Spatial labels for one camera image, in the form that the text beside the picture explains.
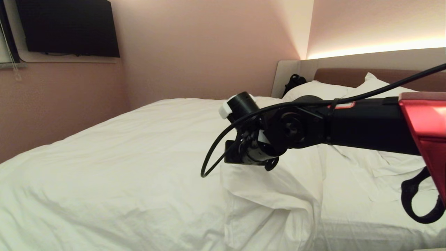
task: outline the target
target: black cable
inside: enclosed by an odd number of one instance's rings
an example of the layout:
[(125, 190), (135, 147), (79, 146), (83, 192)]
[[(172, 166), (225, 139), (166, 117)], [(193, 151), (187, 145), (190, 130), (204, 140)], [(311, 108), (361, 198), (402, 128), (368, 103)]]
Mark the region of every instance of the black cable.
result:
[[(403, 84), (413, 82), (415, 80), (424, 78), (426, 76), (429, 76), (431, 74), (434, 74), (434, 73), (437, 73), (437, 72), (440, 72), (443, 70), (446, 70), (446, 63), (441, 64), (436, 67), (433, 67), (433, 68), (430, 68), (430, 69), (427, 69), (425, 71), (416, 73), (410, 77), (407, 77), (400, 81), (394, 82), (394, 83), (384, 86), (382, 88), (379, 88), (379, 89), (376, 89), (376, 90), (373, 90), (373, 91), (370, 91), (370, 92), (367, 92), (364, 94), (360, 94), (357, 96), (340, 99), (338, 101), (338, 104), (345, 104), (345, 103), (350, 103), (350, 102), (366, 99), (366, 98), (387, 92), (389, 90), (395, 89)], [(271, 105), (271, 106), (262, 108), (256, 112), (253, 112), (251, 114), (247, 114), (247, 115), (241, 117), (240, 119), (234, 121), (234, 123), (230, 124), (225, 130), (223, 130), (223, 132), (220, 133), (220, 135), (215, 139), (214, 143), (210, 147), (210, 149), (206, 155), (206, 158), (204, 159), (203, 166), (201, 168), (201, 177), (205, 178), (207, 175), (209, 175), (209, 173), (220, 163), (220, 161), (224, 158), (225, 154), (230, 150), (230, 149), (228, 149), (225, 153), (223, 153), (223, 155), (218, 159), (218, 161), (215, 162), (214, 165), (212, 165), (211, 169), (209, 169), (209, 171), (205, 172), (207, 163), (209, 162), (209, 159), (211, 158), (211, 155), (214, 152), (215, 148), (217, 147), (218, 143), (220, 143), (220, 141), (224, 138), (224, 136), (226, 136), (232, 129), (234, 129), (239, 124), (244, 123), (245, 121), (247, 121), (248, 119), (250, 119), (254, 116), (257, 116), (257, 115), (260, 115), (260, 114), (263, 114), (263, 113), (266, 113), (269, 111), (277, 110), (280, 108), (293, 107), (293, 106), (305, 106), (305, 105), (324, 106), (324, 105), (330, 105), (332, 102), (333, 102), (333, 100), (323, 100), (323, 101), (314, 101), (314, 102), (287, 102), (287, 103), (282, 103), (282, 104), (277, 104), (277, 105)]]

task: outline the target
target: wooden panel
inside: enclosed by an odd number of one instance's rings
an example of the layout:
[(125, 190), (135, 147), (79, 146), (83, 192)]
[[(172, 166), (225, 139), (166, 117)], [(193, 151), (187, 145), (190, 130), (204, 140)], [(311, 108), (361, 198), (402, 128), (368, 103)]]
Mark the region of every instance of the wooden panel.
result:
[[(336, 84), (355, 88), (364, 83), (364, 77), (368, 72), (372, 73), (378, 79), (384, 82), (394, 83), (420, 71), (346, 68), (318, 69), (316, 71), (314, 79), (322, 83)], [(446, 73), (438, 72), (425, 78), (405, 84), (403, 85), (403, 87), (416, 91), (446, 92)]]

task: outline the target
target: black strap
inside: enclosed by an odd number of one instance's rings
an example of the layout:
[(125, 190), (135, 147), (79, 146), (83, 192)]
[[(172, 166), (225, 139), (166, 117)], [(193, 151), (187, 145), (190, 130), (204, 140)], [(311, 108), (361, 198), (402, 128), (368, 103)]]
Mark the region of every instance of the black strap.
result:
[(434, 209), (432, 209), (432, 211), (427, 215), (418, 216), (413, 212), (412, 199), (415, 194), (417, 194), (418, 186), (420, 185), (420, 183), (429, 176), (429, 170), (427, 169), (427, 167), (425, 167), (417, 176), (410, 180), (406, 180), (401, 184), (401, 202), (403, 203), (404, 210), (412, 219), (422, 224), (430, 224), (432, 222), (436, 222), (443, 216), (445, 212), (445, 207), (440, 196), (438, 196), (437, 203)]
[(328, 126), (326, 127), (328, 130), (326, 131), (326, 135), (327, 135), (327, 145), (332, 146), (333, 144), (331, 143), (331, 133), (330, 133), (330, 129), (331, 128), (331, 121), (333, 120), (333, 114), (335, 112), (336, 106), (338, 105), (339, 99), (334, 99), (330, 105), (330, 110), (328, 110), (328, 114), (326, 116), (326, 121)]

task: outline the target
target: white duvet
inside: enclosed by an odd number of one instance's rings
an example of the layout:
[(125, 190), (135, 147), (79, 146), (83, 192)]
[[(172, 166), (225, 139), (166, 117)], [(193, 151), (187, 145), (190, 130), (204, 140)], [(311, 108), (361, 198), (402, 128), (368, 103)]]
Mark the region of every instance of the white duvet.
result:
[(1, 164), (0, 250), (310, 249), (317, 149), (290, 151), (271, 173), (222, 165), (203, 179), (207, 150), (229, 124), (221, 103), (160, 101)]

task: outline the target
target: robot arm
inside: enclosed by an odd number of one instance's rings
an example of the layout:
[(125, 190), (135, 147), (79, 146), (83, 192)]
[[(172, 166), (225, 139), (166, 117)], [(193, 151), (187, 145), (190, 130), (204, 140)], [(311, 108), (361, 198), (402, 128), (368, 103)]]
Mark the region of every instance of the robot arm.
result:
[[(259, 109), (248, 93), (236, 95), (219, 110), (231, 125), (209, 150), (201, 176), (206, 177), (223, 158), (227, 163), (260, 165), (271, 171), (287, 149), (321, 143), (422, 155), (427, 167), (403, 182), (401, 201), (412, 219), (424, 224), (435, 222), (445, 212), (446, 202), (446, 92), (365, 98), (445, 69), (443, 64), (387, 87), (340, 100), (304, 96), (294, 102)], [(237, 130), (237, 138), (226, 142), (225, 153), (205, 172), (213, 149), (233, 128)], [(412, 199), (419, 184), (429, 176), (439, 196), (435, 208), (420, 217), (412, 210)]]

